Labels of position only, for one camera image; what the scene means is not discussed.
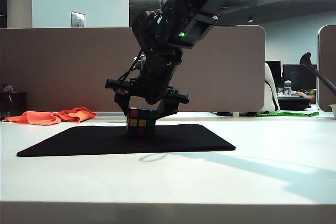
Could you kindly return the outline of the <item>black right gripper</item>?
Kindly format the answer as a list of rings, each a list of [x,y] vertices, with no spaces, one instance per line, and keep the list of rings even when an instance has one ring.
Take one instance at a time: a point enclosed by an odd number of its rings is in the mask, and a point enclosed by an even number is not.
[[[179,103],[187,104],[190,101],[187,94],[180,94],[170,86],[175,69],[182,62],[182,55],[181,48],[147,51],[138,77],[129,81],[108,79],[105,88],[115,91],[114,102],[125,116],[128,115],[131,96],[144,98],[148,104],[160,101],[156,108],[156,120],[176,114]]]

